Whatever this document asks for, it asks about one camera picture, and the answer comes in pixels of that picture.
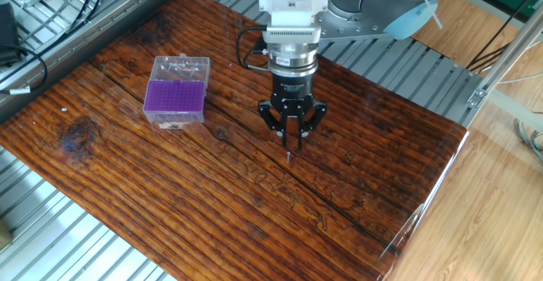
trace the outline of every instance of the wooden board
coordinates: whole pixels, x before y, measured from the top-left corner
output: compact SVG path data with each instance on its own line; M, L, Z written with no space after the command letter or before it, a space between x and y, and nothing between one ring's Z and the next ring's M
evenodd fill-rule
M235 63L253 24L212 0L173 0L0 142L175 278L375 279L466 130L320 59L314 94L330 110L303 150L284 149L256 112L271 77ZM141 111L145 88L154 57L179 53L211 58L206 120L160 130Z

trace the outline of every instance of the wood grain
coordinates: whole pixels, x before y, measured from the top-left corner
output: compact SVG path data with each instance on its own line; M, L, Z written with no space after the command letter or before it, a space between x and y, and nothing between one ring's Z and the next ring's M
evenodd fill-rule
M256 112L271 78L235 64L253 24L212 0L173 0L0 142L175 278L375 279L466 131L320 59L315 95L330 111L302 151L284 149ZM179 53L211 58L206 121L164 131L142 101L154 57Z
M503 20L466 0L438 1L444 30L429 23L417 40L467 65ZM517 33L508 26L487 52ZM543 46L530 49L505 80L541 73L542 57ZM531 110L543 110L541 79L498 89ZM542 280L543 166L519 142L513 119L492 103L480 110L392 280Z

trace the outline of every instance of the metal grid platform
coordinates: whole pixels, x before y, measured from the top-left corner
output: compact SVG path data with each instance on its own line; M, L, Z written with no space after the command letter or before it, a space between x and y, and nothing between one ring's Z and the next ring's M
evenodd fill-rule
M115 1L104 0L102 6ZM257 0L217 1L260 23L268 19ZM75 18L82 0L70 0L53 17L63 2L47 0L24 10L20 38L27 47L46 47ZM320 54L464 126L475 116L465 102L479 77L420 42L329 42L322 44ZM2 148L0 219L14 236L0 251L1 280L173 280Z

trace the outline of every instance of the clear plastic box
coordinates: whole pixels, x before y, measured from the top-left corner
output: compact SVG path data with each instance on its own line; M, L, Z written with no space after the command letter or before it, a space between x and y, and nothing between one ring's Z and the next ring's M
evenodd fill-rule
M204 97L210 77L208 57L158 56L147 85L143 113L161 128L204 122Z

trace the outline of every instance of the black cable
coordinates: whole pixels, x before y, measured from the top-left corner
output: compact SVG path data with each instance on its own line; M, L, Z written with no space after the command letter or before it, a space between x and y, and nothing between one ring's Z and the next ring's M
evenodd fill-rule
M483 59L489 58L490 56L492 56L492 55L494 55L494 54L496 54L496 53L502 54L503 51L505 51L505 49L506 49L508 46L509 46L509 43L506 44L506 45L504 45L504 46L501 47L501 48L498 48L498 49L496 49L496 50L494 50L494 51L492 51L492 52L490 52L490 53L485 54L484 56L480 57L480 58L477 60L477 62L479 62L479 61L481 61L481 60L483 60Z
M498 54L492 56L490 59L485 60L485 62L483 62L482 64L479 64L479 65L473 67L470 71L476 72L479 69L483 69L483 68L486 68L486 67L488 67L490 65L493 65L493 64L495 64L497 59L500 58L500 56L501 56L501 53L498 53Z
M74 24L83 16L83 14L85 13L85 8L87 8L88 6L88 2L90 0L85 0L83 2L83 6L81 6L81 10L79 11L79 14L77 14L76 18L74 19L74 22L72 23L70 29L66 32L66 33L69 33L69 32L72 32L72 29L74 28Z
M98 5L100 4L101 0L96 0L96 3L94 5L94 7L92 8L91 12L89 13L89 15L87 16L87 18L85 19L85 21L81 22L75 29L73 28L73 25L77 22L77 20L82 17L82 15L84 14L85 12L85 8L86 6L88 6L88 1L89 0L85 0L85 2L83 3L83 6L81 7L81 10L79 12L79 14L77 15L76 19L72 22L72 26L64 33L62 34L62 36L59 37L59 39L57 39L56 42L54 42L53 44L51 44L50 46L48 46L47 48L43 49L39 54L38 54L38 57L40 57L39 59L41 59L41 56L43 56L46 52L48 52L49 50L51 50L51 48L54 48L57 46L57 44L59 44L60 42L62 42L64 39L66 39L70 34L72 34L73 32L75 31L78 31L79 29L81 29L87 22L89 19L92 18L92 16L96 13L96 10L98 9ZM22 65L20 68L18 68L17 70L15 70L14 72L11 72L8 76L4 77L2 80L0 80L0 83L2 82L5 82L7 81L11 76L13 76L14 74L16 74L17 72L19 72L21 69L23 69L24 67L26 67L27 65L29 65L32 61L32 60L29 60L27 61L24 65Z
M483 54L483 52L490 46L490 44L492 44L492 42L501 34L501 32L503 30L505 30L506 26L509 25L509 23L511 22L511 20L518 14L520 13L520 11L524 8L524 6L526 6L526 3L528 3L529 0L524 0L520 6L517 8L517 10L515 10L515 12L509 16L509 18L506 20L506 22L501 26L500 30L498 30L498 32L488 41L488 43L486 43L486 45L484 46L484 48L482 48L479 53L477 54L477 56L475 56L472 61L469 63L469 65L467 65L467 69L470 69L470 67L472 65L475 65L475 63L479 62L481 59L479 59L479 56L481 56Z
M238 64L244 67L245 69L248 69L249 67L244 62L242 62L241 55L239 54L239 43L241 42L241 38L248 31L265 31L266 29L267 29L267 25L259 25L259 26L248 27L239 32L238 39L236 40L236 56L238 57Z
M96 0L96 3L91 10L91 13L87 16L86 22L89 21L94 16L94 14L96 14L96 10L98 9L98 5L100 5L100 1L102 0Z
M42 78L42 81L40 81L40 83L38 83L37 85L33 86L33 87L30 87L30 91L29 92L26 92L26 93L21 93L21 94L27 94L27 93L30 93L30 92L34 92L36 91L39 87L43 86L45 84L45 81L48 79L48 66L45 64L45 61L43 61L42 57L40 57L40 55L38 55L37 53L34 53L32 52L30 49L28 48L23 48L23 47L15 47L15 46L10 46L10 45L0 45L0 48L12 48L12 49L16 49L16 50L19 50L19 51L23 51L23 52L26 52L32 56L34 56L39 62L40 64L42 64L42 67L43 67L43 78ZM0 94L7 94L7 95L14 95L12 93L12 91L15 91L16 89L14 90L0 90Z

